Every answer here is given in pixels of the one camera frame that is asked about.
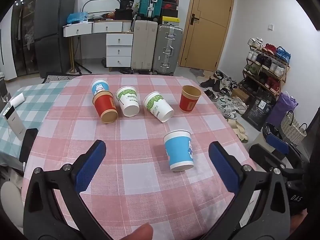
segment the purple bag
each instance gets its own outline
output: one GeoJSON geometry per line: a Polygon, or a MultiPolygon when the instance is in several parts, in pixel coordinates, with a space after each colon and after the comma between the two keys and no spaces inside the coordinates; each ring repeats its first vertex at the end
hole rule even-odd
{"type": "Polygon", "coordinates": [[[277,103],[273,107],[266,122],[271,123],[276,128],[278,128],[285,114],[290,110],[293,111],[297,105],[298,105],[297,101],[293,97],[290,97],[288,92],[284,92],[284,93],[281,92],[277,100],[277,103]]]}

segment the woven basket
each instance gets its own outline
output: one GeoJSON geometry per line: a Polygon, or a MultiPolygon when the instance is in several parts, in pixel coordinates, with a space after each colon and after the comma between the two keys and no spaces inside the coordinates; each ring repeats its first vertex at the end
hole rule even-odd
{"type": "Polygon", "coordinates": [[[301,128],[302,125],[298,123],[293,115],[293,111],[288,111],[281,122],[279,132],[284,141],[294,146],[297,146],[307,136],[306,130],[301,128]]]}

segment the red paper cup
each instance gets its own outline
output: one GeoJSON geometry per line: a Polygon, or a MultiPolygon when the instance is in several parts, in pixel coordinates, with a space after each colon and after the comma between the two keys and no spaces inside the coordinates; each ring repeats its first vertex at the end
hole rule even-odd
{"type": "Polygon", "coordinates": [[[193,86],[183,86],[180,99],[181,110],[190,113],[193,108],[195,108],[195,105],[198,102],[200,96],[200,89],[193,86]]]}
{"type": "Polygon", "coordinates": [[[112,123],[118,118],[118,112],[111,92],[101,91],[97,93],[93,97],[92,102],[103,123],[112,123]]]}

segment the pink plaid tablecloth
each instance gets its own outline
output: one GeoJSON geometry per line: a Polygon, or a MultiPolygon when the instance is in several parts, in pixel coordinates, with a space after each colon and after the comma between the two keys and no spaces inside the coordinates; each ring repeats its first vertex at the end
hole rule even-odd
{"type": "MultiPolygon", "coordinates": [[[[85,75],[69,81],[33,145],[23,180],[23,200],[34,168],[49,171],[73,163],[99,139],[107,145],[106,157],[80,195],[114,239],[147,222],[154,228],[155,240],[188,240],[206,233],[233,198],[209,159],[209,144],[217,140],[241,164],[253,162],[204,93],[192,113],[180,110],[184,85],[198,86],[185,78],[149,75],[85,75]],[[114,95],[124,85],[134,86],[140,100],[139,114],[125,117],[118,105],[116,122],[103,124],[92,105],[91,84],[98,78],[107,79],[114,95]],[[166,123],[142,106],[152,91],[159,91],[175,110],[166,123]],[[163,137],[177,129],[191,132],[195,166],[174,173],[169,168],[163,137]]],[[[57,199],[66,220],[75,227],[60,192],[57,199]]]]}

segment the metal screw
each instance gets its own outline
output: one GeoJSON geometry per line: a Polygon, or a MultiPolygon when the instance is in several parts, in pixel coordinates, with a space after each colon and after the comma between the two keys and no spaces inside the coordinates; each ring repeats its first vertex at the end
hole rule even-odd
{"type": "Polygon", "coordinates": [[[35,168],[34,170],[33,170],[33,172],[35,173],[35,174],[38,174],[39,172],[41,171],[41,168],[35,168]]]}
{"type": "Polygon", "coordinates": [[[243,169],[245,171],[251,171],[252,170],[252,167],[250,165],[243,165],[243,169]]]}
{"type": "Polygon", "coordinates": [[[63,165],[63,166],[62,166],[62,169],[63,169],[64,171],[69,171],[69,170],[71,169],[71,164],[65,164],[65,165],[63,165]]]}
{"type": "Polygon", "coordinates": [[[277,175],[279,175],[279,174],[281,173],[281,171],[280,171],[278,168],[275,168],[275,169],[273,170],[273,172],[274,172],[275,174],[277,174],[277,175]]]}

